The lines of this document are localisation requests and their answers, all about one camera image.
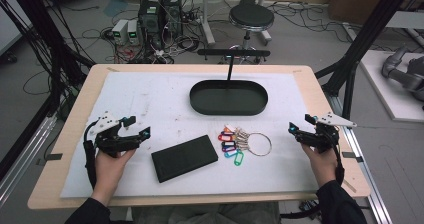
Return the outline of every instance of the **person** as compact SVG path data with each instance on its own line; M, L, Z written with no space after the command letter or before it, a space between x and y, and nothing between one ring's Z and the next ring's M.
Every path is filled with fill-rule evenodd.
M359 224L366 219L358 204L336 182L336 155L333 150L318 153L301 144L319 186L317 191L323 223ZM118 187L126 163L135 150L112 158L99 151L96 157L97 183L93 193L65 222L66 224L110 223L107 208ZM147 207L135 211L140 217L136 223L280 223L278 202L243 203L226 205Z

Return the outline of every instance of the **green key tag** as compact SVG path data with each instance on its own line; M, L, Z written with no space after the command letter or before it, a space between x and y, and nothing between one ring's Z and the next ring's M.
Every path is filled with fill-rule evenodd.
M234 165L240 166L243 161L244 154L241 150L237 150L236 158L234 158Z

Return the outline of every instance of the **black oval tray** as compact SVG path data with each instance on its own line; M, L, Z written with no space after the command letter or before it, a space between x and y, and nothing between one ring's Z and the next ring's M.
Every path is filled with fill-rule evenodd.
M256 82L205 80L190 90L190 104L205 115L252 116L268 103L268 93Z

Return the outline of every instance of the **stool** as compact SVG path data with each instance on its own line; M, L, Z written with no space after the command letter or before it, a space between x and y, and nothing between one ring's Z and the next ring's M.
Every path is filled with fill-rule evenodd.
M246 30L243 44L234 45L230 49L256 50L249 46L250 32L261 32L270 28L274 23L274 14L266 7L253 3L243 3L231 8L229 20L234 26ZM240 59L240 63L242 63L247 61L248 56L235 58ZM259 61L260 59L255 59L255 63L258 64Z

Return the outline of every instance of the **black stool seat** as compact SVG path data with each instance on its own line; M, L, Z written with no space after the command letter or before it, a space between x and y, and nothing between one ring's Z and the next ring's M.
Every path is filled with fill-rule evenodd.
M231 24L249 31L264 31L274 23L274 14L256 4L240 4L230 10Z

